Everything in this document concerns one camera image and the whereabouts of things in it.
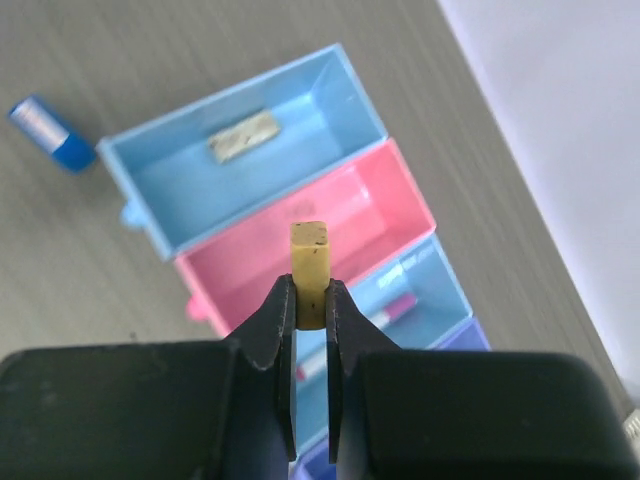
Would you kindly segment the pink white marker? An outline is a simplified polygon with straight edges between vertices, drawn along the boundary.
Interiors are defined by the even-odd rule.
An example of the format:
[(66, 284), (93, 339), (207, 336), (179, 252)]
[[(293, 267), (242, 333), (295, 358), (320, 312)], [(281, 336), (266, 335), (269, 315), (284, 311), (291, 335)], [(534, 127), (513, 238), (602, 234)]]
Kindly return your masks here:
[[(394, 323), (417, 304), (417, 297), (412, 293), (403, 294), (382, 309), (368, 317), (378, 329)], [(297, 363), (296, 379), (307, 381), (317, 376), (326, 368), (326, 348), (321, 347), (308, 354)]]

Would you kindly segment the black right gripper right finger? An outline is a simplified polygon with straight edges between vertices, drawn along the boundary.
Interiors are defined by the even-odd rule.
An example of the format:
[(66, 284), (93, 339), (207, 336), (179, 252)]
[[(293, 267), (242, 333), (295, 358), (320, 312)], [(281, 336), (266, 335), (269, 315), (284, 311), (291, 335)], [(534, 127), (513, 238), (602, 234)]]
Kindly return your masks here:
[(609, 395), (561, 353), (404, 349), (326, 292), (329, 457), (341, 479), (631, 479)]

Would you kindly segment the small tan eraser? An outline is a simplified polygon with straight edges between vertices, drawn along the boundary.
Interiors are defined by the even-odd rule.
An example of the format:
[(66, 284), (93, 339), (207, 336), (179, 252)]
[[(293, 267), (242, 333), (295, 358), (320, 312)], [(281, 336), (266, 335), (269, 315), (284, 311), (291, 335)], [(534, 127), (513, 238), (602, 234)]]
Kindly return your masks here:
[(293, 223), (290, 251), (296, 288), (296, 327), (301, 331), (323, 329), (325, 291), (331, 278), (327, 225), (321, 221)]

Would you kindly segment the teal blue drawer box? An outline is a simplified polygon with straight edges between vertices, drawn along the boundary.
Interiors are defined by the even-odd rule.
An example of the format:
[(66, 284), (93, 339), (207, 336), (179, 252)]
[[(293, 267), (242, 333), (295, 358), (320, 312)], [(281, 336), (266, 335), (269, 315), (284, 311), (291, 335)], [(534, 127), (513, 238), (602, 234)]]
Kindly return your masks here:
[[(349, 287), (359, 311), (398, 346), (439, 347), (473, 315), (435, 234)], [(297, 334), (296, 448), (305, 453), (328, 430), (323, 331)]]

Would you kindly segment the light blue drawer box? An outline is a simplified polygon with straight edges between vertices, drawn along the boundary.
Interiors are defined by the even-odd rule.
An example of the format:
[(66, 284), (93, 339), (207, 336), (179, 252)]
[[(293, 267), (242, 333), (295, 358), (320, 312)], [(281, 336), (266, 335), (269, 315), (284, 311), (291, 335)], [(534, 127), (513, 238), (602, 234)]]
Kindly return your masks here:
[[(208, 138), (263, 110), (273, 139), (220, 164)], [(381, 143), (386, 129), (334, 44), (98, 142), (122, 221), (170, 260)]]

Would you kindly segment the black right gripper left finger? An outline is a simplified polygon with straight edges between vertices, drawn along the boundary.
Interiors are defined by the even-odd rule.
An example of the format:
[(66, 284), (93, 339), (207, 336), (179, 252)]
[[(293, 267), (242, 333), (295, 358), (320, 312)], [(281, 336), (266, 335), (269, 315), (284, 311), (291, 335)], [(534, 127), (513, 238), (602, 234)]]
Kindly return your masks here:
[(5, 479), (283, 479), (296, 292), (219, 341), (25, 349), (1, 363)]

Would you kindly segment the pink drawer box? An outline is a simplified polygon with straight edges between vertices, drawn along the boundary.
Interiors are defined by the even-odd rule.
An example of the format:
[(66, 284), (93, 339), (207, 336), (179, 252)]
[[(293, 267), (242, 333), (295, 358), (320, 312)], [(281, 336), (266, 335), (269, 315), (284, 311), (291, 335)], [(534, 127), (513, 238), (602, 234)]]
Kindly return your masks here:
[(187, 315), (226, 336), (279, 276), (353, 285), (435, 227), (396, 141), (387, 140), (179, 254)]

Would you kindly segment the clear beige eraser block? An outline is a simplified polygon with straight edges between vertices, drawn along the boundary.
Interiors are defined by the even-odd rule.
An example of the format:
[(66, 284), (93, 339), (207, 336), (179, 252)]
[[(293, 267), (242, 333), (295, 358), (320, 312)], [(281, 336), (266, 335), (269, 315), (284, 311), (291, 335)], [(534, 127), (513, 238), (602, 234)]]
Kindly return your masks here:
[(275, 138), (280, 131), (272, 113), (263, 110), (211, 135), (207, 145), (216, 160), (223, 164)]

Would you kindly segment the small blue box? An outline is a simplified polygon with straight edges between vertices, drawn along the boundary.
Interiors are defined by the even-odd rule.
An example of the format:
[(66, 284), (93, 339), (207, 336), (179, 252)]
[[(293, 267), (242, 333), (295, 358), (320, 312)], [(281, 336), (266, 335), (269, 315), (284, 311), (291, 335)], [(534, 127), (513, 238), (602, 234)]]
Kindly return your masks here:
[(37, 95), (20, 100), (8, 112), (8, 118), (68, 172), (80, 173), (96, 160), (94, 147)]

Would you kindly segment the purple drawer box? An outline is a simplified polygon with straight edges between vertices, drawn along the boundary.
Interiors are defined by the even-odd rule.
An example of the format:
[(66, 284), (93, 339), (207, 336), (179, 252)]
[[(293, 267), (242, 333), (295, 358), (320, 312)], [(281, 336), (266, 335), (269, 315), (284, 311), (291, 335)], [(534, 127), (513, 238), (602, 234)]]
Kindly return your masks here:
[[(452, 334), (435, 346), (436, 350), (452, 351), (489, 351), (488, 339), (475, 317), (462, 323)], [(315, 380), (303, 387), (297, 400), (297, 442), (298, 458), (290, 465), (290, 479), (335, 479), (336, 466), (329, 463), (328, 454), (328, 413), (325, 402), (321, 402), (324, 411), (312, 405), (327, 390), (326, 374), (320, 374)]]

